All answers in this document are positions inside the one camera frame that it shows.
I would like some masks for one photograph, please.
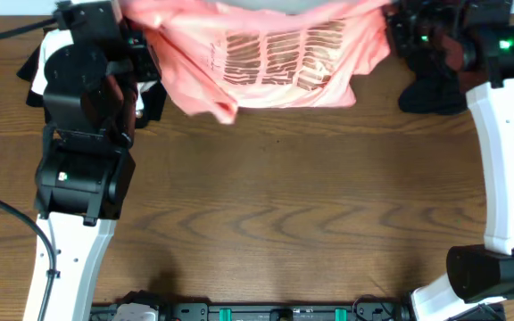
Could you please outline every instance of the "pink fabric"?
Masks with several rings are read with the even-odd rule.
[[[370,73],[390,52],[380,12],[389,0],[299,15],[203,0],[127,1],[124,15],[145,26],[174,103],[225,124],[238,106],[351,106],[350,77]]]

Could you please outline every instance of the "robotic arm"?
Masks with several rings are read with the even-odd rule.
[[[428,50],[460,80],[477,125],[487,191],[485,245],[453,247],[447,273],[403,303],[351,306],[169,305],[133,293],[109,320],[270,321],[500,320],[514,299],[514,26],[510,0],[404,0],[385,9],[390,44],[406,57]],[[129,154],[139,84],[159,80],[155,54],[115,1],[73,1],[54,13],[33,90],[53,121],[37,170],[37,224],[57,259],[44,320],[88,320],[96,277],[120,218],[135,163]],[[53,139],[56,131],[60,138]],[[37,243],[24,320],[45,296],[46,258]]]

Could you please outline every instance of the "wood grain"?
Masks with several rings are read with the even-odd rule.
[[[0,31],[40,17],[0,18]],[[41,32],[0,41],[0,198],[33,218],[42,111],[14,73]],[[137,133],[137,170],[96,302],[147,289],[231,301],[396,296],[482,242],[485,192],[468,113],[400,113],[390,57],[354,77],[350,109],[243,110],[233,126],[167,102]],[[35,236],[0,212],[0,320],[21,319]],[[506,303],[514,320],[514,301]]]

